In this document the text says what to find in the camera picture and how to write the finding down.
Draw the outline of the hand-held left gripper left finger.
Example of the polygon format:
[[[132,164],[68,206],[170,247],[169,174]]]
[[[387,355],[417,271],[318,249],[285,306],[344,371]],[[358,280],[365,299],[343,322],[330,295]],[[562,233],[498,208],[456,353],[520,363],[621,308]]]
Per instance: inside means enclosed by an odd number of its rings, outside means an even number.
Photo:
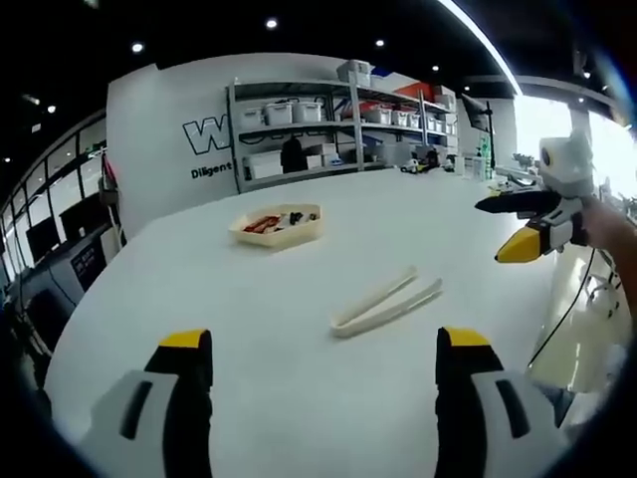
[[[172,334],[95,403],[83,455],[101,477],[211,477],[212,336]]]

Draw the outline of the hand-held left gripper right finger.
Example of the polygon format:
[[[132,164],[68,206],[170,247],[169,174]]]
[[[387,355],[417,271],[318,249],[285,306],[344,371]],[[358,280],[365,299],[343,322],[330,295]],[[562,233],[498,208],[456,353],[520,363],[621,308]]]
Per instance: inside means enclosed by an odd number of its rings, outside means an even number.
[[[437,332],[437,477],[541,477],[568,444],[568,391],[505,370],[470,329]]]

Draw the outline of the person's right hand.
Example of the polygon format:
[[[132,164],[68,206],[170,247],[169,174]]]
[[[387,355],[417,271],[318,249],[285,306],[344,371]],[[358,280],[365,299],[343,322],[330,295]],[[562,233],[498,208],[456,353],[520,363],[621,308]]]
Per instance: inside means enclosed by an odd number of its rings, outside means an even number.
[[[610,250],[624,226],[624,217],[613,207],[595,197],[582,200],[582,224],[587,244],[602,250]]]

